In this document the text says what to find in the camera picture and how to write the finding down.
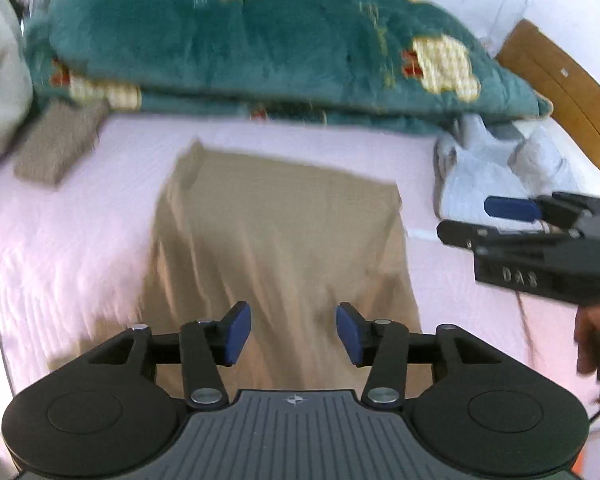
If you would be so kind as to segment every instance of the blue tab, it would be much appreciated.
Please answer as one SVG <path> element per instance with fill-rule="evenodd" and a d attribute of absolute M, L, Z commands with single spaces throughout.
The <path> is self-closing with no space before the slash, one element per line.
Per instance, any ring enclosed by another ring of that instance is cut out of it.
<path fill-rule="evenodd" d="M 360 334 L 357 324 L 349 317 L 343 306 L 336 307 L 336 330 L 338 337 L 344 345 L 351 363 L 355 365 L 362 364 L 362 345 L 360 344 Z"/>
<path fill-rule="evenodd" d="M 229 365 L 235 365 L 240 357 L 240 352 L 251 333 L 251 307 L 247 304 L 231 323 L 226 336 L 224 347 L 224 361 Z"/>
<path fill-rule="evenodd" d="M 519 222 L 536 222 L 542 219 L 542 211 L 533 200 L 490 196 L 484 201 L 484 210 L 494 218 L 506 218 Z"/>

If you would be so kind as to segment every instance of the grooved gray grip surface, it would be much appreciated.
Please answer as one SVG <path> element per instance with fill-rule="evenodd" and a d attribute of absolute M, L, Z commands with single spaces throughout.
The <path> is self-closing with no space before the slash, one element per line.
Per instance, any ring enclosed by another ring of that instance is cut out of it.
<path fill-rule="evenodd" d="M 21 480 L 42 477 L 24 473 Z M 350 392 L 244 391 L 191 417 L 176 443 L 119 480 L 469 480 L 432 457 L 399 416 Z M 574 479 L 568 473 L 552 480 Z"/>

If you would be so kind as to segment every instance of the human hand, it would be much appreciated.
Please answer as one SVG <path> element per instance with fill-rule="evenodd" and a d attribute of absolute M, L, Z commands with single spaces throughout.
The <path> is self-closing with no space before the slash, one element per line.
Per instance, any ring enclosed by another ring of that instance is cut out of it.
<path fill-rule="evenodd" d="M 600 364 L 600 305 L 580 307 L 574 339 L 578 344 L 578 373 L 590 375 Z"/>

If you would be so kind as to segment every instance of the wooden headboard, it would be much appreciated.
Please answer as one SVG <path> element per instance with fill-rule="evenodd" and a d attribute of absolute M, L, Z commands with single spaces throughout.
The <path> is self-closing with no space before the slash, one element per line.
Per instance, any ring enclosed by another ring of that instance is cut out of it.
<path fill-rule="evenodd" d="M 600 168 L 600 85 L 527 20 L 511 33 L 497 59 L 554 103 L 552 117 Z"/>

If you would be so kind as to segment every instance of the teal blanket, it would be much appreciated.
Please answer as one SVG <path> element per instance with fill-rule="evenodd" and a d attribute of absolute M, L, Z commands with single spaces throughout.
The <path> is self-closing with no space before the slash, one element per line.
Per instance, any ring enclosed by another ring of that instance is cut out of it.
<path fill-rule="evenodd" d="M 417 0 L 47 0 L 26 24 L 40 100 L 418 130 L 551 103 Z"/>

